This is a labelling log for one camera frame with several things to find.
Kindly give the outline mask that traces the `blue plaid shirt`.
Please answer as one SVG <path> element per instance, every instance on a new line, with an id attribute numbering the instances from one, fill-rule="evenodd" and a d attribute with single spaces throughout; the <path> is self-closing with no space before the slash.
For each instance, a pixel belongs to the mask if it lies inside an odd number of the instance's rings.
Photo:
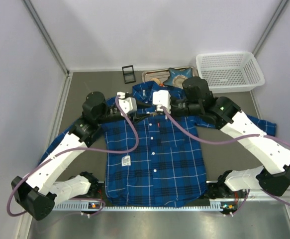
<path id="1" fill-rule="evenodd" d="M 207 192 L 201 145 L 191 135 L 210 124 L 197 116 L 177 121 L 154 116 L 134 128 L 124 120 L 102 124 L 110 150 L 105 193 L 113 205 L 182 207 Z"/>

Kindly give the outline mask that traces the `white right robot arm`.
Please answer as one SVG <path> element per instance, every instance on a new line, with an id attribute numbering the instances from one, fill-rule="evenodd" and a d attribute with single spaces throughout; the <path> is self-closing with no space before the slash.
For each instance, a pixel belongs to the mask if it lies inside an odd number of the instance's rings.
<path id="1" fill-rule="evenodd" d="M 210 145 L 239 143 L 258 159 L 261 166 L 257 168 L 228 170 L 218 178 L 228 190 L 262 190 L 279 197 L 290 186 L 290 145 L 260 129 L 230 98 L 215 97 L 206 80 L 184 80 L 180 96 L 169 94 L 167 112 L 171 122 L 190 139 Z M 175 120 L 189 116 L 198 117 L 231 139 L 208 141 L 193 135 Z"/>

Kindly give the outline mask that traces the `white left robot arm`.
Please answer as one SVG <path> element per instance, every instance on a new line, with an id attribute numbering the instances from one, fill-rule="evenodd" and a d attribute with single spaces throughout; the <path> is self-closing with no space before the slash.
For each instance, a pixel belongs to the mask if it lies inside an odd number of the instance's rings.
<path id="1" fill-rule="evenodd" d="M 83 172 L 65 182 L 56 180 L 85 151 L 108 154 L 134 151 L 139 144 L 134 124 L 142 120 L 136 112 L 149 107 L 150 104 L 137 100 L 129 93 L 118 92 L 112 106 L 107 104 L 103 93 L 89 93 L 82 105 L 82 115 L 70 126 L 59 144 L 30 173 L 12 180 L 12 192 L 6 205 L 8 215 L 18 217 L 29 213 L 39 221 L 47 217 L 56 205 L 87 194 L 96 180 L 90 173 Z M 117 121 L 129 124 L 134 132 L 135 144 L 126 150 L 93 148 L 92 144 L 103 134 L 101 125 Z"/>

